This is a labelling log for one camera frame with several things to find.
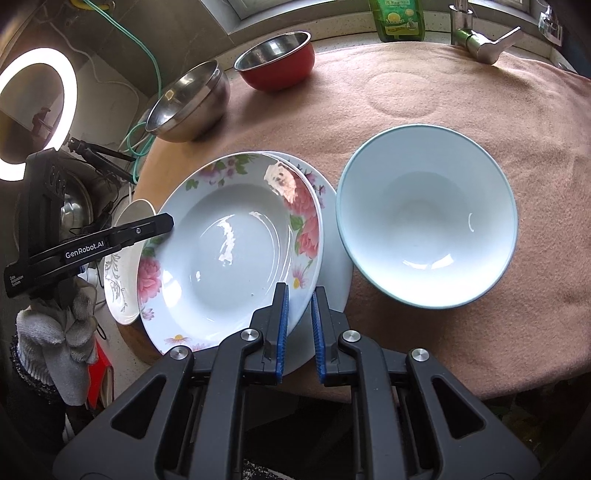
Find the metal screw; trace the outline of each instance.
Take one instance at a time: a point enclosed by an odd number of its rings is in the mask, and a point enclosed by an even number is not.
[[[357,330],[345,330],[343,332],[343,340],[349,343],[359,342],[361,334]]]
[[[429,352],[424,348],[415,348],[410,354],[417,362],[429,360]]]
[[[246,340],[247,342],[252,342],[256,340],[258,336],[258,330],[255,330],[254,328],[247,328],[243,330],[240,334],[240,338],[242,338],[242,340]]]
[[[185,346],[176,346],[170,351],[170,356],[175,360],[182,360],[183,358],[187,358],[189,354],[189,349]]]

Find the flower pattern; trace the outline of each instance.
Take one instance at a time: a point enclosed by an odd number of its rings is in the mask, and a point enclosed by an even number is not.
[[[175,335],[172,338],[167,338],[165,342],[169,345],[186,345],[187,342],[191,342],[191,338],[184,337],[183,335]]]
[[[320,240],[320,227],[316,215],[306,220],[298,238],[299,241],[295,243],[298,254],[306,254],[310,258],[316,258]]]
[[[195,343],[194,345],[191,345],[191,350],[193,352],[198,352],[199,350],[205,350],[206,348],[209,348],[210,345],[206,344],[206,343]]]
[[[324,199],[322,198],[322,196],[326,192],[326,186],[324,186],[324,185],[317,185],[316,184],[316,182],[318,181],[318,177],[316,176],[315,173],[306,170],[301,165],[298,165],[297,166],[297,169],[304,174],[304,177],[306,177],[306,179],[312,185],[312,188],[314,189],[314,192],[316,194],[316,197],[318,198],[318,201],[320,202],[320,208],[322,210],[324,210]]]
[[[295,180],[295,195],[291,202],[284,199],[285,206],[294,216],[308,218],[315,215],[316,205],[314,204],[314,197],[310,195],[306,184],[298,175],[293,175],[293,178]]]
[[[141,314],[144,320],[152,320],[154,318],[154,311],[152,309],[142,309]]]
[[[307,280],[304,278],[304,273],[306,273],[307,268],[302,267],[294,267],[291,270],[291,276],[294,277],[293,287],[294,288],[304,288],[306,286]]]
[[[138,267],[138,298],[141,305],[153,299],[162,287],[160,262],[153,257],[142,257]]]
[[[199,170],[197,176],[207,180],[210,185],[217,183],[218,187],[223,187],[226,184],[226,180],[232,179],[235,174],[246,175],[245,166],[250,160],[250,155],[246,153],[233,155],[225,161],[217,160],[203,167]],[[188,179],[185,182],[185,190],[196,189],[198,185],[198,180]]]
[[[326,191],[324,185],[317,186],[318,178],[312,171],[307,171],[297,166],[304,177],[310,182],[314,193],[320,203],[320,208],[324,208],[322,201],[322,194]],[[291,285],[294,289],[304,288],[308,279],[306,279],[306,272],[312,265],[314,259],[318,256],[318,246],[320,242],[320,223],[316,212],[316,205],[314,198],[310,195],[310,191],[306,187],[304,181],[294,176],[296,196],[292,202],[285,200],[286,206],[290,210],[290,225],[295,232],[295,253],[297,255],[305,255],[309,258],[307,264],[296,265],[291,270],[293,281]]]

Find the white cable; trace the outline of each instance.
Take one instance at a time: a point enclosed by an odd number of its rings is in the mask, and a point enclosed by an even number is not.
[[[139,142],[137,142],[135,145],[132,145],[132,146],[131,146],[131,148],[135,148],[135,147],[137,147],[137,146],[138,146],[140,143],[142,143],[144,140],[147,140],[147,139],[149,139],[149,138],[150,138],[150,136],[149,136],[149,135],[146,135],[144,138],[142,138],[142,139],[141,139]],[[119,144],[119,147],[117,148],[117,151],[118,151],[118,152],[125,153],[125,152],[128,152],[128,151],[129,151],[129,148],[126,148],[125,150],[121,150],[121,147],[123,147],[123,145],[125,144],[125,140],[127,140],[127,136],[126,136],[126,137],[125,137],[125,138],[124,138],[124,139],[121,141],[121,143]]]
[[[139,95],[138,95],[138,92],[135,90],[135,88],[133,88],[128,83],[118,82],[117,80],[107,80],[105,82],[99,80],[99,78],[96,74],[95,62],[94,62],[94,60],[92,60],[92,57],[90,55],[88,55],[85,51],[78,50],[77,48],[74,48],[72,46],[72,44],[70,43],[70,40],[68,40],[67,37],[52,22],[49,22],[49,24],[53,28],[53,30],[55,30],[64,39],[64,41],[66,42],[66,44],[68,45],[68,47],[70,47],[70,49],[72,51],[75,51],[76,53],[80,53],[80,54],[84,55],[90,61],[90,66],[92,66],[92,73],[95,76],[96,83],[113,83],[115,85],[123,85],[124,87],[127,87],[128,89],[130,89],[134,93],[135,99],[137,100],[137,105],[135,107],[134,116],[132,118],[132,123],[133,123],[133,119],[135,118],[135,115],[137,114],[138,108],[139,108]]]

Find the blue rim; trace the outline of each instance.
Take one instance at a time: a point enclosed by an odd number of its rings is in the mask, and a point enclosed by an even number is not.
[[[460,302],[460,303],[455,303],[455,304],[450,304],[450,305],[445,305],[445,306],[427,306],[427,305],[421,305],[418,303],[413,303],[411,301],[408,300],[404,300],[400,297],[397,297],[393,292],[385,289],[383,286],[379,285],[370,275],[368,275],[368,273],[361,267],[361,265],[359,264],[359,261],[357,259],[357,257],[353,254],[348,242],[347,242],[347,237],[343,231],[343,226],[342,226],[342,208],[341,208],[341,199],[342,199],[342,192],[343,192],[343,184],[345,183],[345,180],[347,178],[347,173],[349,171],[349,168],[351,167],[351,165],[355,162],[357,156],[361,153],[361,151],[367,147],[371,142],[373,142],[374,140],[377,140],[379,137],[389,134],[392,131],[395,130],[400,130],[400,129],[404,129],[404,128],[415,128],[415,127],[428,127],[428,128],[437,128],[440,130],[445,130],[447,132],[450,132],[452,134],[458,135],[459,137],[462,137],[465,140],[468,140],[471,144],[475,145],[478,147],[478,149],[481,150],[481,152],[483,152],[488,159],[492,162],[492,164],[496,167],[498,173],[501,175],[501,178],[505,181],[505,185],[507,187],[507,191],[511,197],[511,203],[513,204],[513,218],[514,218],[514,224],[513,224],[513,245],[511,247],[511,252],[509,253],[509,255],[507,256],[507,260],[505,261],[505,265],[503,266],[503,268],[501,269],[501,271],[499,272],[499,275],[497,276],[497,278],[495,279],[495,281],[493,281],[489,287],[487,287],[483,292],[479,293],[478,295],[476,295],[475,297]],[[459,132],[456,132],[455,130],[452,130],[450,128],[446,128],[446,127],[441,127],[440,125],[429,125],[429,124],[409,124],[409,125],[400,125],[399,127],[392,127],[392,128],[388,128],[387,130],[384,130],[383,132],[378,133],[377,135],[374,135],[372,138],[370,138],[369,140],[367,140],[365,143],[363,143],[363,145],[361,145],[353,154],[353,156],[351,156],[351,158],[349,159],[349,161],[347,162],[347,164],[345,165],[345,168],[343,169],[343,173],[340,176],[339,179],[339,185],[337,186],[336,189],[336,225],[339,229],[339,235],[341,237],[341,240],[343,241],[343,245],[345,246],[345,250],[347,250],[347,253],[349,254],[349,256],[351,257],[351,260],[353,260],[353,263],[355,264],[355,266],[359,269],[359,271],[363,274],[363,276],[365,278],[367,278],[378,290],[380,290],[381,292],[385,293],[386,295],[388,295],[389,297],[392,297],[395,300],[398,300],[402,303],[405,303],[407,305],[413,306],[413,307],[419,307],[422,309],[429,309],[429,310],[446,310],[446,309],[452,309],[455,307],[461,307],[462,305],[467,305],[470,302],[473,302],[474,300],[479,299],[480,297],[482,297],[485,293],[487,293],[488,291],[490,291],[492,289],[492,287],[494,287],[498,281],[501,279],[501,277],[505,274],[507,268],[509,267],[509,263],[511,263],[511,260],[513,259],[513,254],[515,253],[515,247],[517,245],[517,234],[518,234],[518,226],[519,226],[519,219],[518,219],[518,215],[517,215],[517,204],[515,203],[515,196],[513,195],[513,190],[511,190],[511,185],[509,184],[509,181],[507,180],[507,177],[505,177],[505,174],[503,173],[503,171],[501,170],[501,167],[499,166],[499,164],[495,161],[494,158],[491,157],[491,155],[484,149],[482,148],[479,144],[477,144],[476,142],[474,142],[474,140],[472,140],[471,138],[468,138],[466,135],[462,135]]]

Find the green bottle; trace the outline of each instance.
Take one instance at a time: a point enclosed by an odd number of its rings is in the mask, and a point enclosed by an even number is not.
[[[425,39],[421,0],[369,0],[381,41]]]

